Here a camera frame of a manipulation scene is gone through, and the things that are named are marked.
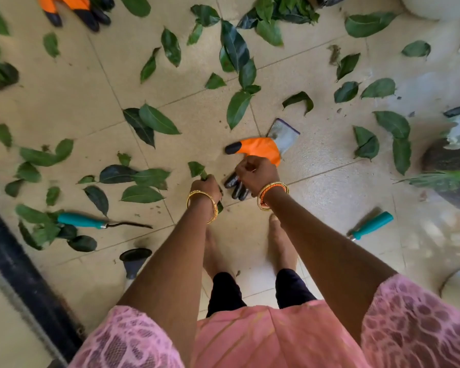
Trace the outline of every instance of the person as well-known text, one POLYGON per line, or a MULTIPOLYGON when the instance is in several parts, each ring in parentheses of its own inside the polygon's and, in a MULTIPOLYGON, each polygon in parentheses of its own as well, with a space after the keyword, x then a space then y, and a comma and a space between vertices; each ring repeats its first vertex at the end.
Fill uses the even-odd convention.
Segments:
POLYGON ((274 214, 280 309, 242 301, 206 227, 221 198, 209 176, 70 367, 460 367, 460 311, 300 206, 269 160, 247 156, 235 170, 274 214), (325 300, 295 273, 297 255, 325 300), (197 322, 203 265, 214 284, 197 322))

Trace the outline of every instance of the bare foot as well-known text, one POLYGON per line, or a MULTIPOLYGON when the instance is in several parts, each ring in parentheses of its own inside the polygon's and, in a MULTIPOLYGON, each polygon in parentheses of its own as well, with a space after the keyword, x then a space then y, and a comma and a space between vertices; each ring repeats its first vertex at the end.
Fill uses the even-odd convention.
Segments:
POLYGON ((278 273, 281 269, 290 268, 296 270, 296 264, 298 261, 298 253, 295 250, 293 244, 286 232, 281 227, 281 222, 274 215, 271 214, 269 217, 269 246, 276 248, 276 260, 275 271, 278 273))
POLYGON ((209 228, 206 228, 206 243, 204 245, 202 266, 212 279, 219 272, 228 272, 235 278, 230 266, 216 245, 215 237, 209 228))

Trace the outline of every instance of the black leggings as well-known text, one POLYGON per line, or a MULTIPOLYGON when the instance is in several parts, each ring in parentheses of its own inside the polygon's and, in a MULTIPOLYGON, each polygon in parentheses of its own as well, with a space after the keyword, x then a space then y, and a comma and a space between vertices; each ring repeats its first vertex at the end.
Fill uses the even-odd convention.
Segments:
MULTIPOLYGON (((280 309, 284 309, 316 300, 316 298, 296 272, 284 268, 276 275, 276 300, 278 300, 280 309)), ((216 274, 213 278, 213 290, 206 317, 218 311, 232 311, 244 306, 247 305, 242 301, 242 293, 233 277, 228 272, 216 274)))

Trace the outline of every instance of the person's right hand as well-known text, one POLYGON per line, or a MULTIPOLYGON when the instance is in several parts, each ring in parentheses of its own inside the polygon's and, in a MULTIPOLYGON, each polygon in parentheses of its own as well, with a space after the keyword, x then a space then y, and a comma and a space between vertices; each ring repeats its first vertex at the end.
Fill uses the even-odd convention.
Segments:
POLYGON ((247 156, 235 168, 240 180, 257 196, 265 185, 278 182, 280 176, 276 166, 265 157, 247 156))

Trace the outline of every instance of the leg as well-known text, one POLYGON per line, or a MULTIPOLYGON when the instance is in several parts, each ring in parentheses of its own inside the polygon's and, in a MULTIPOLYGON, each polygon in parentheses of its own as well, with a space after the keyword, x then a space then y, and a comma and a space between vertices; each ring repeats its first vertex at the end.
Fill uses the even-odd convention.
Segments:
POLYGON ((274 245, 277 250, 276 299, 280 309, 315 300, 305 282, 295 272, 298 253, 274 214, 269 217, 269 245, 274 245))
POLYGON ((213 290, 206 317, 218 311, 232 311, 246 306, 242 301, 242 293, 235 282, 233 272, 223 258, 209 229, 206 229, 203 267, 213 279, 213 290))

